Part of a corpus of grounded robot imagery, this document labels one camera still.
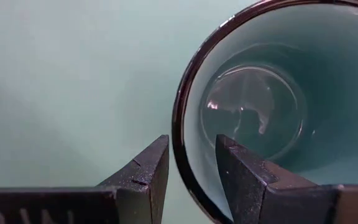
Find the cup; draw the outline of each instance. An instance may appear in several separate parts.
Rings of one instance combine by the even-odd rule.
[[[229,222],[217,134],[317,184],[358,184],[358,1],[261,1],[191,59],[173,151],[196,203]]]

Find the ceramic mug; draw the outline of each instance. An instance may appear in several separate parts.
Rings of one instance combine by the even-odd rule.
[[[192,58],[173,109],[173,150],[190,194],[224,223],[217,134],[317,184],[358,184],[358,1],[261,1]]]

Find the dark mug rim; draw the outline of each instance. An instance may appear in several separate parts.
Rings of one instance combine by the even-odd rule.
[[[214,202],[205,194],[197,182],[195,175],[188,161],[185,140],[183,136],[183,122],[186,111],[186,104],[193,80],[210,51],[225,36],[234,31],[247,21],[264,14],[266,12],[280,9],[288,6],[298,6],[302,4],[335,4],[358,7],[358,0],[262,0],[259,1],[230,17],[224,21],[207,39],[201,44],[193,58],[190,60],[186,70],[181,78],[172,113],[172,144],[175,161],[180,176],[189,191],[189,194],[200,207],[200,209],[214,223],[232,223],[232,221],[223,214]]]

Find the light blue surface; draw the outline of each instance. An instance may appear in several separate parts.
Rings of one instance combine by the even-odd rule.
[[[190,58],[251,2],[0,0],[0,187],[97,184],[170,134]],[[163,222],[209,223],[172,152]]]

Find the mug rim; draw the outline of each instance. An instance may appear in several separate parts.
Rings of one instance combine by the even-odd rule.
[[[187,191],[199,208],[214,223],[232,223],[232,220],[225,216],[218,206],[216,206],[216,204],[206,195],[196,180],[187,157],[183,126],[188,95],[190,93],[193,80],[210,51],[236,28],[266,12],[288,6],[299,6],[304,4],[335,4],[358,7],[358,0],[261,0],[254,3],[224,21],[204,40],[188,63],[188,66],[186,67],[180,80],[172,113],[173,154],[175,156],[175,162],[177,164],[179,174],[185,184],[185,187],[187,188]]]

